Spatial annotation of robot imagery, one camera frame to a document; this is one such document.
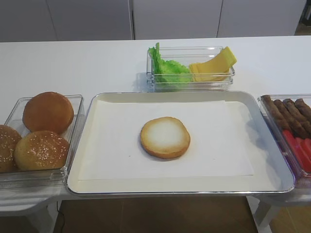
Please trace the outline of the right sesame bun top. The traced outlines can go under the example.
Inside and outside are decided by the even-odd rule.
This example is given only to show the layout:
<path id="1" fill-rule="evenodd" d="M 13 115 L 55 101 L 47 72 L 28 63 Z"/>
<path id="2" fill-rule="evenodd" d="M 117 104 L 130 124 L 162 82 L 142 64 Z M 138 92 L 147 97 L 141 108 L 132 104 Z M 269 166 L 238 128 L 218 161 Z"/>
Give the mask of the right sesame bun top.
<path id="1" fill-rule="evenodd" d="M 66 162 L 69 143 L 52 131 L 26 135 L 16 145 L 14 160 L 23 171 L 59 169 Z"/>

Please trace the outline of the white metal serving tray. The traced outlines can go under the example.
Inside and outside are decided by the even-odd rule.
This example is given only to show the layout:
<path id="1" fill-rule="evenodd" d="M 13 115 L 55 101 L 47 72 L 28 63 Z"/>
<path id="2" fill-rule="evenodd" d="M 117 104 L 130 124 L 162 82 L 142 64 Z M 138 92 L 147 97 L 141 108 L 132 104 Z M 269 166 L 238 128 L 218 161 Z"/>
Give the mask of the white metal serving tray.
<path id="1" fill-rule="evenodd" d="M 168 103 L 224 101 L 246 145 L 253 175 L 202 176 L 181 178 L 132 178 L 81 180 L 87 137 L 96 104 Z M 248 93 L 241 91 L 102 93 L 95 96 L 86 114 L 84 128 L 68 174 L 67 185 L 76 194 L 153 195 L 216 193 L 284 193 L 294 187 L 294 176 L 267 127 L 259 106 Z"/>

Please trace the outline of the yellow cheese slices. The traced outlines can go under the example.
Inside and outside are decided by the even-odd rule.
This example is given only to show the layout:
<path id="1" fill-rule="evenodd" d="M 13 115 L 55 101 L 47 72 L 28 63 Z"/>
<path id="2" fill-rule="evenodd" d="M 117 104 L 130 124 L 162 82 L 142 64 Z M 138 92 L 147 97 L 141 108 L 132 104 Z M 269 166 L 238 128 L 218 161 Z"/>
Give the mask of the yellow cheese slices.
<path id="1" fill-rule="evenodd" d="M 224 80 L 230 68 L 237 59 L 229 47 L 222 49 L 219 54 L 203 63 L 192 63 L 189 66 L 194 82 L 218 82 Z"/>

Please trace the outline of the clear lettuce cheese container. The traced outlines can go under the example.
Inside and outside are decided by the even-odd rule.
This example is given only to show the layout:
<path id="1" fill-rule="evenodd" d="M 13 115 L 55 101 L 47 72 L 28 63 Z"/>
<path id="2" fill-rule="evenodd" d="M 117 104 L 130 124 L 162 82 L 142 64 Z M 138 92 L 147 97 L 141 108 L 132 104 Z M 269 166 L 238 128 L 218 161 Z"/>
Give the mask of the clear lettuce cheese container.
<path id="1" fill-rule="evenodd" d="M 214 58 L 224 49 L 220 46 L 212 47 L 162 47 L 160 46 L 161 58 L 164 60 L 175 60 L 188 69 L 192 63 L 203 63 Z M 146 80 L 149 91 L 169 92 L 169 91 L 227 91 L 233 84 L 235 70 L 230 68 L 228 76 L 218 82 L 194 82 L 193 74 L 190 72 L 191 82 L 188 83 L 157 83 L 154 80 L 152 59 L 147 51 Z"/>

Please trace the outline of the brown meat patty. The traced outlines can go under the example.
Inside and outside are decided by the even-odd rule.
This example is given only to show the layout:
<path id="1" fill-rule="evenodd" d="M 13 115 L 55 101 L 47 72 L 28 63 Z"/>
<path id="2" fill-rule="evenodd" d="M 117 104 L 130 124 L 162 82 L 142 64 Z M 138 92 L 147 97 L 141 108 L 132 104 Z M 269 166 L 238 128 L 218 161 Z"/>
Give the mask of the brown meat patty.
<path id="1" fill-rule="evenodd" d="M 291 132 L 290 125 L 281 114 L 277 106 L 274 104 L 274 102 L 271 100 L 271 97 L 269 95 L 263 95 L 261 96 L 261 99 L 264 102 L 266 109 L 270 113 L 271 117 L 274 119 L 276 125 L 281 130 L 289 130 Z"/>
<path id="2" fill-rule="evenodd" d="M 311 108 L 303 101 L 303 99 L 297 99 L 294 104 L 300 113 L 310 122 Z"/>
<path id="3" fill-rule="evenodd" d="M 283 117 L 285 118 L 285 120 L 289 124 L 289 127 L 290 127 L 292 133 L 295 136 L 298 136 L 302 139 L 308 138 L 308 136 L 309 136 L 308 132 L 303 128 L 303 126 L 299 123 L 299 121 L 296 120 L 291 115 L 291 113 L 287 110 L 287 108 L 285 107 L 283 102 L 281 100 L 274 100 L 274 104 L 276 105 L 276 107 L 278 108 L 280 113 L 283 115 Z"/>
<path id="4" fill-rule="evenodd" d="M 311 137 L 311 123 L 303 116 L 291 99 L 283 100 L 283 104 L 290 113 L 290 126 L 295 134 L 303 139 Z"/>

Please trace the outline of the plain bun bottom half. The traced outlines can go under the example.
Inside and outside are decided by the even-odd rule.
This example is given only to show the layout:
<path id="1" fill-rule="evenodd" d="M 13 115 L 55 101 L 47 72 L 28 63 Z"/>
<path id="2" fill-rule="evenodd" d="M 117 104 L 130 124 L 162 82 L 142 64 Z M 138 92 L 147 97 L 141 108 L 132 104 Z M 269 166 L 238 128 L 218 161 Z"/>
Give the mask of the plain bun bottom half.
<path id="1" fill-rule="evenodd" d="M 174 159 L 189 148 L 190 134 L 184 124 L 174 117 L 160 117 L 144 124 L 140 131 L 140 143 L 151 156 Z"/>

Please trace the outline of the sesame bun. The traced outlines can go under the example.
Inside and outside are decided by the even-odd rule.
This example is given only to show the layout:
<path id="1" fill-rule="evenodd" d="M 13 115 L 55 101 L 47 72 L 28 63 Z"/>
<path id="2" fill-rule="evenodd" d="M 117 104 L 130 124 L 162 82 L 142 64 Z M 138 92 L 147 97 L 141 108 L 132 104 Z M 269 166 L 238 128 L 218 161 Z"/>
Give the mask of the sesame bun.
<path id="1" fill-rule="evenodd" d="M 16 169 L 14 153 L 21 135 L 13 128 L 0 126 L 0 172 L 11 172 Z"/>
<path id="2" fill-rule="evenodd" d="M 52 131 L 26 135 L 16 145 L 14 160 L 23 171 L 59 169 L 66 162 L 69 143 Z"/>

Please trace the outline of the plain brown bun bottom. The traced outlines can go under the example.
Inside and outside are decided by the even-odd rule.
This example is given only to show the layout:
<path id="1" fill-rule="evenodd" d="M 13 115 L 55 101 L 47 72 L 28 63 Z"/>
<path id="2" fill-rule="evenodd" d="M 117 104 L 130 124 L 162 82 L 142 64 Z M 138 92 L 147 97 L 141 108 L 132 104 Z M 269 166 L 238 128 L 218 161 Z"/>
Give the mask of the plain brown bun bottom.
<path id="1" fill-rule="evenodd" d="M 62 134 L 72 123 L 73 117 L 73 106 L 68 98 L 56 92 L 44 92 L 27 102 L 22 121 L 31 132 L 53 131 Z"/>

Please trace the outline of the left sesame bun top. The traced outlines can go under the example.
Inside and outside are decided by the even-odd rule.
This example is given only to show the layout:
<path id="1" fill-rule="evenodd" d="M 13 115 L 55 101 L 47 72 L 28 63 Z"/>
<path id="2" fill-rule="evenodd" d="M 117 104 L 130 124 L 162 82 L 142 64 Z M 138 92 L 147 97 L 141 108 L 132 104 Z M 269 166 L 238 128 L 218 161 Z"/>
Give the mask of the left sesame bun top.
<path id="1" fill-rule="evenodd" d="M 0 172 L 11 172 L 16 169 L 14 153 L 21 135 L 13 128 L 0 126 Z"/>

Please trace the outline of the white paper tray liner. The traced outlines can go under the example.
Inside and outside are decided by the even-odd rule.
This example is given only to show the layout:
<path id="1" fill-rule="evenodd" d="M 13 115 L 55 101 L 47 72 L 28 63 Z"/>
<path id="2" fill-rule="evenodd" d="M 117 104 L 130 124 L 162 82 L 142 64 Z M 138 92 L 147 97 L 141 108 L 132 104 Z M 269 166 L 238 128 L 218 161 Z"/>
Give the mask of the white paper tray liner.
<path id="1" fill-rule="evenodd" d="M 253 175 L 246 145 L 224 101 L 96 104 L 81 180 Z M 187 128 L 187 152 L 161 160 L 141 147 L 143 125 L 174 117 Z"/>

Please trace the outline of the green lettuce leaves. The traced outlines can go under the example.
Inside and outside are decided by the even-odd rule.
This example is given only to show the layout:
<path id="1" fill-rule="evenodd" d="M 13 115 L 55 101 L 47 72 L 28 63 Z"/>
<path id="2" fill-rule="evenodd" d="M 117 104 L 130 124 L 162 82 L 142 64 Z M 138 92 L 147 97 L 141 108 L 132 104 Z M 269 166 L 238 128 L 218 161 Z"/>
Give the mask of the green lettuce leaves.
<path id="1" fill-rule="evenodd" d="M 157 83 L 188 83 L 191 82 L 190 70 L 175 60 L 164 60 L 160 54 L 160 44 L 148 49 L 152 59 L 154 80 Z"/>

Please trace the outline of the clear meat tomato container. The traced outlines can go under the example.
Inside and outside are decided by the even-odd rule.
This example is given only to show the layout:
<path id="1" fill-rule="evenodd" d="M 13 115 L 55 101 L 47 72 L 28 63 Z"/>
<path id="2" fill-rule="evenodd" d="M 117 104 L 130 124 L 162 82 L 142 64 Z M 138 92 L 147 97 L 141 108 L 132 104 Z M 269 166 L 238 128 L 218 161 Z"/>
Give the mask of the clear meat tomato container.
<path id="1" fill-rule="evenodd" d="M 311 96 L 310 94 L 298 94 L 298 95 L 269 95 L 271 100 L 283 100 L 291 99 L 294 103 L 297 99 L 303 99 L 303 101 L 311 107 Z M 307 173 L 300 167 L 295 155 L 293 154 L 289 144 L 287 143 L 285 137 L 282 134 L 282 131 L 275 123 L 274 119 L 271 117 L 270 113 L 266 109 L 264 102 L 262 101 L 261 97 L 258 98 L 259 107 L 261 113 L 267 123 L 276 143 L 279 146 L 279 149 L 285 158 L 286 162 L 290 166 L 291 171 L 295 177 L 295 186 L 297 188 L 310 188 L 311 186 L 311 173 Z"/>

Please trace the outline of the clear plastic bun container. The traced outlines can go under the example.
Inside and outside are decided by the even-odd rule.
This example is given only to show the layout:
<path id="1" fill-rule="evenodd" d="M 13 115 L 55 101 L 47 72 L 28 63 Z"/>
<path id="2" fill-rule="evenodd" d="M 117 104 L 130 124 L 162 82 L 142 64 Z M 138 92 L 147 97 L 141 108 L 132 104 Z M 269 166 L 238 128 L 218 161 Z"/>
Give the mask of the clear plastic bun container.
<path id="1" fill-rule="evenodd" d="M 69 152 L 62 168 L 37 171 L 14 171 L 0 174 L 0 189 L 29 188 L 36 186 L 63 185 L 67 181 L 74 154 L 81 137 L 85 121 L 84 98 L 82 95 L 66 95 L 74 111 L 73 122 L 61 136 L 69 142 Z M 26 103 L 31 98 L 20 98 L 14 105 L 5 125 L 15 129 L 22 137 L 30 131 L 22 122 Z"/>

